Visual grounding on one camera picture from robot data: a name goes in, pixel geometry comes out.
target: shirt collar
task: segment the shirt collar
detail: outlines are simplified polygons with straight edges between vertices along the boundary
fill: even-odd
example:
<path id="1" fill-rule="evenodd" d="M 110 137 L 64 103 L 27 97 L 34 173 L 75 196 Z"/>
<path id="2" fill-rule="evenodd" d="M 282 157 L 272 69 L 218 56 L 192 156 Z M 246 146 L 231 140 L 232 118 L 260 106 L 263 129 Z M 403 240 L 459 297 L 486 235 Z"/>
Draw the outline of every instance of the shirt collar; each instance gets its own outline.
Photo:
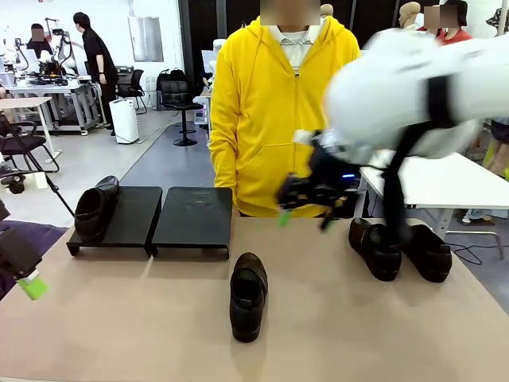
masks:
<path id="1" fill-rule="evenodd" d="M 321 28 L 324 25 L 325 19 L 320 19 L 320 25 L 310 25 L 307 33 L 302 38 L 302 42 L 311 42 L 311 44 L 314 44 L 315 41 L 318 39 L 318 36 L 320 36 Z M 272 37 L 281 44 L 283 40 L 286 39 L 285 35 L 279 30 L 279 27 L 277 25 L 268 25 L 267 28 L 272 33 Z"/>

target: red shirt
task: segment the red shirt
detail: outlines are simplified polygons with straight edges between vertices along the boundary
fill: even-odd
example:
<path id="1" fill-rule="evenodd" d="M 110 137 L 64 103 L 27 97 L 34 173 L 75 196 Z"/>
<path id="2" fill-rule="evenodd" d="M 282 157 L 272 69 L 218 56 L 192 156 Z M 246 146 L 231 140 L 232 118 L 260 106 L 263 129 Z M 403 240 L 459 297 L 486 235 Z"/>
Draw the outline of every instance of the red shirt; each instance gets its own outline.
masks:
<path id="1" fill-rule="evenodd" d="M 440 33 L 440 36 L 438 36 L 438 40 L 443 45 L 454 44 L 456 42 L 467 41 L 467 40 L 472 39 L 472 36 L 470 36 L 468 33 L 466 33 L 462 29 L 458 30 L 458 33 L 456 33 L 456 36 L 454 36 L 450 40 L 446 39 L 445 36 L 447 36 L 447 33 L 445 31 L 442 31 L 442 33 Z"/>

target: person in yellow hoodie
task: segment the person in yellow hoodie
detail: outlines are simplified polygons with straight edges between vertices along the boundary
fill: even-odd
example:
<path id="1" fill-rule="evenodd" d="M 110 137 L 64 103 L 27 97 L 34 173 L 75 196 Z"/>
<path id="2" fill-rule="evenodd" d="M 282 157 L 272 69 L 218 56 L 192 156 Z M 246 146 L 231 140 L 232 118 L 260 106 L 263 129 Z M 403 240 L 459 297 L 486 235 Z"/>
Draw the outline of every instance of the person in yellow hoodie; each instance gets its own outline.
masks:
<path id="1" fill-rule="evenodd" d="M 317 25 L 303 25 L 315 4 Z M 272 0 L 270 9 L 278 26 L 258 18 L 227 39 L 212 93 L 215 186 L 231 188 L 237 209 L 256 217 L 277 216 L 276 192 L 288 173 L 309 175 L 311 148 L 293 143 L 293 134 L 326 128 L 328 82 L 360 56 L 353 34 L 331 16 L 320 18 L 314 0 Z M 323 211 L 307 205 L 293 215 Z"/>

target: purple cloth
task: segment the purple cloth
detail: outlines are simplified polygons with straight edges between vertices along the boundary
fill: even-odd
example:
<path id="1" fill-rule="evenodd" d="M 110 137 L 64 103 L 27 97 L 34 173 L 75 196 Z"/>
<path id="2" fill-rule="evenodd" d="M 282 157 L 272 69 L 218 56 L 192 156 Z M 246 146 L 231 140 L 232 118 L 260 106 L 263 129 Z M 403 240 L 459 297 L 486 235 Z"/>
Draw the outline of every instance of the purple cloth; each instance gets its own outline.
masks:
<path id="1" fill-rule="evenodd" d="M 29 241 L 41 256 L 62 237 L 67 228 L 57 228 L 48 224 L 27 223 L 24 221 L 4 220 L 0 222 L 0 231 L 15 228 L 16 231 Z M 12 275 L 0 272 L 0 300 L 12 289 L 15 281 Z"/>

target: shoe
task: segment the shoe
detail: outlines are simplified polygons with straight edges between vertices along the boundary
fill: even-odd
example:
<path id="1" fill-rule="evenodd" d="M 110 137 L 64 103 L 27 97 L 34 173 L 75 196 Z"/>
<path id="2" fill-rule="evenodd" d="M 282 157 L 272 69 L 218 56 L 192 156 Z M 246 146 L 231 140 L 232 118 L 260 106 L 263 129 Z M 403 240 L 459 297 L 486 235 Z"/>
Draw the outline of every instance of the shoe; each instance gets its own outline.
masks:
<path id="1" fill-rule="evenodd" d="M 403 252 L 424 279 L 443 283 L 453 266 L 451 247 L 426 225 L 414 225 L 410 229 L 412 240 L 403 246 Z"/>
<path id="2" fill-rule="evenodd" d="M 350 245 L 380 281 L 394 280 L 401 267 L 401 251 L 397 245 L 388 244 L 387 237 L 387 227 L 383 224 L 371 224 L 365 219 L 354 219 L 350 223 Z"/>
<path id="3" fill-rule="evenodd" d="M 120 186 L 116 177 L 105 177 L 81 196 L 76 207 L 74 227 L 83 242 L 103 240 L 106 227 L 119 200 Z"/>
<path id="4" fill-rule="evenodd" d="M 258 338 L 263 308 L 269 291 L 262 261 L 248 252 L 239 257 L 230 281 L 230 323 L 233 337 L 240 342 Z"/>

